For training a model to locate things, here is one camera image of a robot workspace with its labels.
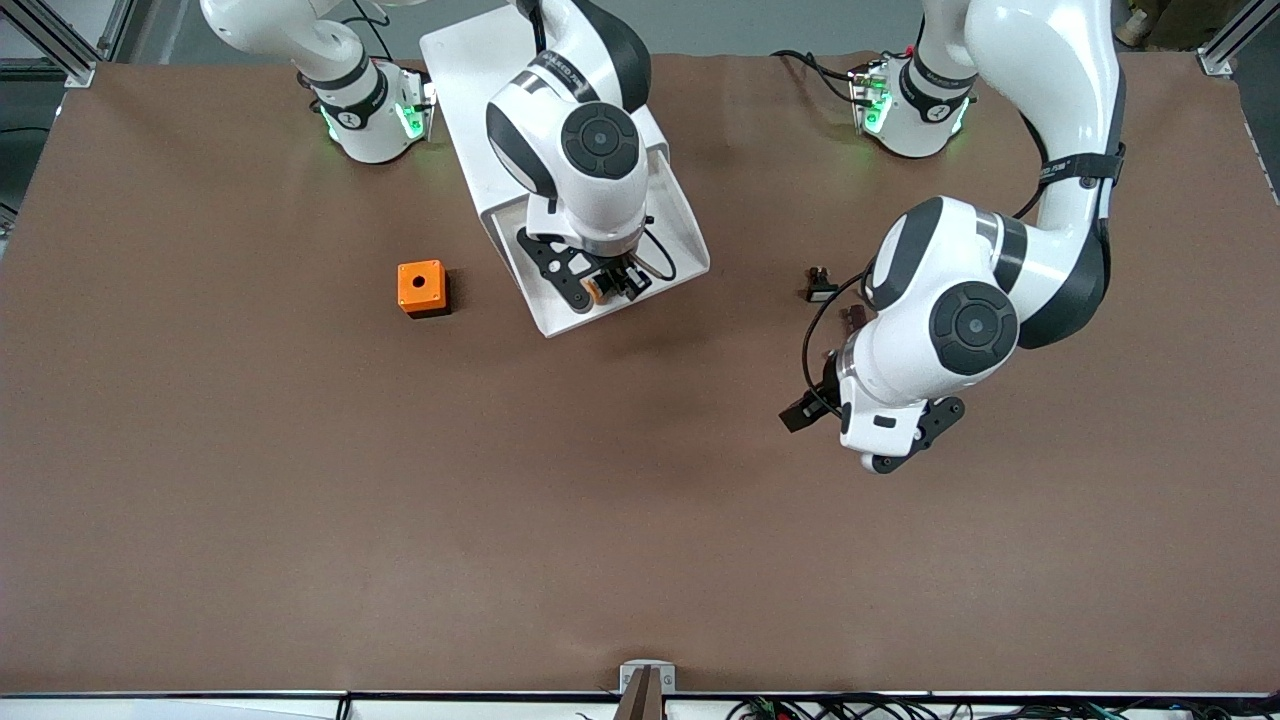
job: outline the orange block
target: orange block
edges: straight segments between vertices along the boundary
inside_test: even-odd
[[[453,311],[449,306],[449,275],[439,260],[404,263],[399,266],[396,288],[401,310],[415,320]]]

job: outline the metal frame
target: metal frame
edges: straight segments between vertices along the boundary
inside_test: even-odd
[[[9,208],[8,204],[0,202],[0,242],[9,240],[9,233],[13,232],[13,224],[18,220],[18,211]]]
[[[1231,58],[1280,14],[1280,0],[1249,0],[1203,47],[1196,51],[1204,74],[1231,77]]]
[[[137,6],[138,0],[115,0],[111,15],[106,19],[106,27],[102,28],[102,37],[97,38],[97,49],[104,60],[119,58],[124,31]]]
[[[102,55],[44,0],[0,0],[0,15],[67,73],[67,87],[93,82],[93,67]]]

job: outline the black cable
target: black cable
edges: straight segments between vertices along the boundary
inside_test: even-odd
[[[809,392],[815,398],[818,398],[818,402],[820,402],[822,406],[826,407],[827,411],[835,415],[836,418],[844,418],[844,414],[836,407],[832,407],[831,404],[827,402],[827,400],[822,396],[822,393],[818,392],[818,386],[813,383],[813,375],[809,373],[809,341],[813,338],[813,331],[818,327],[818,323],[822,320],[822,315],[827,311],[827,307],[829,307],[831,304],[835,302],[836,299],[840,297],[842,292],[849,290],[851,284],[856,282],[864,283],[861,287],[861,295],[863,295],[863,302],[867,302],[865,278],[872,274],[872,270],[874,268],[876,268],[876,258],[872,258],[872,261],[867,264],[867,269],[845,281],[844,284],[836,288],[836,292],[831,293],[831,297],[824,300],[823,304],[818,306],[818,311],[814,313],[813,315],[813,322],[809,323],[809,329],[805,331],[804,333],[804,342],[800,343],[800,366],[804,369],[804,382],[806,386],[809,386]],[[897,715],[897,720],[902,720],[902,717]]]
[[[838,702],[833,705],[824,705],[823,707],[829,710],[831,714],[835,715],[837,720],[854,720],[852,717],[849,716],[849,708],[846,708],[844,705]]]
[[[864,287],[864,288],[867,287],[867,275],[870,274],[870,270],[872,270],[872,266],[874,266],[874,263],[876,261],[872,260],[872,265],[868,266],[867,272],[863,273],[863,286],[861,287]],[[922,717],[927,717],[928,720],[942,720],[942,717],[940,717],[938,714],[934,712],[929,706],[919,703],[919,702],[916,702],[914,700],[899,698],[897,703],[901,705],[902,707],[905,707],[908,710],[908,712],[911,712],[911,710],[914,708],[915,711],[920,712]]]
[[[645,228],[644,233],[646,236],[649,236],[649,240],[652,240],[653,243],[662,252],[662,256],[667,259],[667,265],[671,266],[671,274],[669,275],[663,275],[663,274],[658,273],[658,270],[654,270],[652,265],[648,268],[648,270],[650,273],[653,273],[659,281],[668,282],[668,283],[672,282],[672,281],[675,281],[676,277],[677,277],[676,275],[676,261],[671,259],[671,252],[667,252],[667,247],[663,246],[662,242],[659,242],[658,238],[654,237],[654,234],[652,232],[649,232],[649,228]]]
[[[392,51],[387,47],[387,41],[383,40],[383,33],[378,32],[379,26],[387,27],[392,24],[390,17],[383,18],[384,22],[378,22],[369,17],[369,13],[365,12],[365,6],[360,4],[360,0],[351,0],[351,4],[360,12],[361,19],[369,23],[369,29],[374,31],[374,37],[376,37],[378,44],[383,46],[383,59],[388,63],[392,61]]]
[[[786,710],[787,712],[795,715],[796,720],[817,720],[813,715],[809,714],[808,710],[800,707],[799,703],[780,701],[778,705],[782,706],[782,708]]]
[[[535,6],[529,12],[529,24],[534,26],[534,51],[547,50],[547,27],[543,24],[543,10]]]
[[[334,714],[334,720],[349,720],[349,719],[351,719],[351,693],[347,693],[338,700],[338,712]]]
[[[863,274],[863,277],[865,277],[867,275],[867,270],[863,270],[861,274]],[[852,284],[852,279],[854,278],[850,278],[846,282],[846,284]],[[886,697],[886,696],[879,696],[879,694],[873,694],[873,693],[852,693],[852,694],[841,696],[841,700],[845,703],[855,702],[855,703],[869,705],[873,710],[882,710],[882,711],[892,715],[893,720],[905,720],[890,705],[891,702],[897,702],[899,705],[901,705],[901,701],[896,700],[896,698],[890,698],[890,697]],[[860,714],[859,717],[861,717],[864,715],[867,715],[867,712]]]
[[[828,68],[828,67],[822,65],[820,63],[818,63],[818,58],[815,58],[813,53],[806,53],[806,54],[801,55],[796,50],[778,50],[777,53],[772,53],[769,56],[771,58],[795,58],[796,60],[800,60],[801,63],[809,65],[814,70],[818,70],[819,73],[822,73],[822,74],[824,74],[824,76],[827,76],[829,78],[849,79],[847,74],[836,72],[836,70],[833,70],[833,69],[831,69],[831,68]]]
[[[806,55],[801,55],[800,53],[796,53],[795,50],[778,50],[777,53],[771,53],[769,56],[771,58],[795,58],[795,59],[800,60],[801,63],[804,63],[809,69],[817,72],[818,77],[822,78],[822,82],[827,86],[827,90],[829,90],[836,97],[840,97],[841,100],[844,100],[845,102],[849,102],[851,105],[858,105],[859,108],[870,108],[872,106],[870,100],[863,100],[860,97],[852,97],[852,96],[845,95],[838,87],[836,87],[835,85],[832,85],[832,82],[831,82],[829,78],[838,78],[838,79],[842,79],[842,81],[847,82],[849,81],[849,74],[847,73],[837,73],[836,70],[833,70],[831,68],[823,67],[822,64],[818,63],[818,59],[813,56],[813,53],[809,53]]]
[[[751,701],[749,701],[749,700],[744,700],[742,702],[735,705],[733,707],[730,708],[728,715],[724,716],[724,720],[733,720],[733,715],[737,714],[739,710],[742,710],[744,707],[749,707],[750,705],[751,705]]]
[[[1041,137],[1039,131],[1036,129],[1036,126],[1033,126],[1032,122],[1027,119],[1027,115],[1019,113],[1019,117],[1023,118],[1023,124],[1027,126],[1027,132],[1032,133],[1032,142],[1036,143],[1036,151],[1039,152],[1041,156],[1041,167],[1044,167],[1044,163],[1048,163],[1048,150],[1044,149],[1044,138]],[[1032,195],[1032,199],[1027,201],[1027,205],[1023,205],[1021,210],[1014,213],[1014,219],[1020,220],[1027,215],[1027,213],[1030,213],[1032,208],[1034,208],[1036,204],[1039,202],[1042,195],[1044,195],[1044,183],[1037,183],[1036,193]]]
[[[371,26],[378,26],[378,27],[390,27],[390,24],[392,24],[392,19],[390,18],[383,18],[380,20],[375,20],[374,18],[370,18],[370,17],[347,18],[344,20],[338,20],[338,22],[342,23],[342,24],[344,24],[344,26],[349,26],[351,23],[369,23]]]

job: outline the cable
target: cable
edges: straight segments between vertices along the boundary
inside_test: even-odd
[[[374,31],[374,37],[376,37],[378,38],[378,44],[383,46],[383,54],[384,55],[383,55],[381,59],[384,59],[388,63],[390,63],[392,61],[392,51],[387,49],[387,41],[383,40],[383,33],[378,32],[378,28],[379,27],[387,27],[387,26],[392,24],[392,18],[388,15],[388,17],[383,18],[383,22],[378,22],[374,18],[369,17],[369,13],[365,12],[365,6],[360,4],[360,0],[351,0],[351,4],[355,5],[356,10],[360,12],[360,19],[362,22],[369,23],[369,29]]]
[[[543,10],[535,6],[529,12],[529,24],[534,26],[534,51],[539,55],[547,50],[547,27],[543,24]]]
[[[813,56],[813,53],[808,53],[805,55],[801,55],[800,53],[797,53],[795,50],[778,50],[777,53],[771,53],[769,56],[771,58],[795,58],[795,59],[800,60],[801,63],[804,63],[806,67],[809,67],[809,69],[815,70],[818,73],[818,77],[822,78],[822,82],[827,86],[827,90],[831,90],[831,92],[836,97],[840,97],[841,100],[844,100],[845,102],[849,102],[851,105],[858,105],[859,108],[870,108],[872,106],[870,100],[863,100],[861,97],[851,97],[849,95],[845,95],[844,92],[841,92],[841,90],[838,87],[836,87],[835,85],[832,85],[832,82],[831,82],[829,78],[838,78],[838,79],[842,79],[842,81],[847,82],[849,81],[849,74],[847,73],[837,73],[836,70],[833,70],[831,68],[823,67],[822,64],[818,63],[818,59]]]
[[[867,287],[867,275],[869,275],[872,273],[872,266],[868,266],[867,272],[863,273],[863,287],[864,288]],[[902,707],[905,707],[908,712],[911,712],[913,716],[915,715],[915,712],[920,712],[922,717],[928,717],[928,720],[942,720],[942,717],[938,716],[938,714],[934,712],[927,705],[922,705],[922,703],[919,703],[919,702],[916,702],[914,700],[906,700],[906,698],[900,698],[897,702],[899,702],[899,705],[901,705]]]
[[[809,714],[808,710],[800,707],[799,703],[780,701],[778,705],[782,707],[782,710],[786,710],[787,712],[794,715],[796,720],[817,720],[813,715]]]
[[[742,702],[735,705],[733,707],[730,708],[728,715],[724,716],[724,720],[733,720],[733,715],[737,715],[739,710],[742,710],[744,707],[750,707],[750,705],[751,701],[749,700],[744,700]]]
[[[1044,138],[1041,137],[1039,131],[1036,129],[1036,126],[1033,126],[1032,122],[1027,119],[1027,115],[1019,113],[1019,117],[1023,119],[1023,124],[1027,126],[1027,132],[1032,133],[1032,142],[1036,143],[1036,151],[1039,152],[1041,156],[1041,167],[1044,167],[1044,163],[1048,163],[1048,150],[1044,149]],[[1032,195],[1030,200],[1027,201],[1027,205],[1023,205],[1021,210],[1014,213],[1014,219],[1020,220],[1027,215],[1027,213],[1030,213],[1032,208],[1034,208],[1036,204],[1039,202],[1042,195],[1044,195],[1044,183],[1038,182],[1036,183],[1036,193]]]
[[[641,268],[644,268],[645,270],[649,270],[649,273],[653,277],[658,278],[659,281],[668,282],[668,283],[673,282],[677,275],[676,275],[676,261],[671,259],[671,252],[667,252],[666,246],[663,246],[660,242],[658,242],[658,238],[654,237],[654,234],[652,232],[649,232],[649,228],[645,228],[644,233],[646,236],[649,236],[649,240],[652,240],[653,243],[655,246],[658,246],[658,250],[662,252],[662,256],[667,259],[667,265],[671,266],[671,274],[669,275],[664,275],[664,274],[659,273],[657,269],[654,269],[653,265],[650,265],[649,263],[641,260],[640,255],[637,255],[636,252],[631,254],[631,259],[635,260],[636,264],[640,265]]]
[[[334,714],[334,720],[349,720],[351,719],[351,693],[347,693],[338,698],[338,712]]]
[[[849,290],[850,286],[852,286],[855,282],[861,281],[865,275],[867,270],[863,270],[861,273],[858,273],[856,275],[849,278],[847,281],[844,282],[844,284],[836,288],[836,292],[831,293],[831,297],[824,300],[822,305],[818,306],[818,311],[814,313],[813,315],[813,322],[809,323],[809,329],[805,331],[804,333],[804,342],[800,343],[800,368],[804,369],[804,382],[806,386],[809,386],[809,393],[813,395],[815,398],[818,398],[818,402],[820,402],[822,406],[826,407],[828,413],[841,419],[845,415],[840,410],[832,407],[831,404],[827,402],[827,398],[823,397],[820,392],[818,392],[818,386],[813,383],[813,375],[809,373],[809,341],[813,338],[813,331],[818,327],[818,322],[822,320],[822,315],[823,313],[827,311],[827,307],[831,307],[831,304],[835,302],[837,297],[840,297],[840,293]]]

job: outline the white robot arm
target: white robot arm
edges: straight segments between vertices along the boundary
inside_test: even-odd
[[[883,94],[860,114],[864,128],[895,152],[936,152],[980,74],[1037,131],[1047,161],[1037,225],[947,197],[902,215],[867,282],[864,300],[878,315],[829,356],[823,386],[792,406],[813,410],[801,413],[803,427],[838,397],[841,443],[881,473],[929,447],[942,419],[923,419],[942,398],[989,377],[1015,346],[1057,342],[1093,316],[1110,274],[1108,202],[1123,161],[1125,90],[1108,3],[924,6],[920,42],[886,65]]]
[[[379,1],[406,5],[424,0]],[[385,163],[426,135],[434,90],[421,74],[370,60],[349,27],[321,19],[339,0],[200,0],[224,42],[288,58],[320,101],[329,135],[353,160]]]
[[[509,1],[539,53],[494,95],[485,122],[498,159],[532,193],[520,242],[581,251],[600,268],[582,283],[596,302],[634,300],[652,284],[632,256],[649,222],[645,138],[631,118],[649,100],[649,51],[589,0]],[[576,311],[590,309],[581,290],[579,302],[566,295]]]

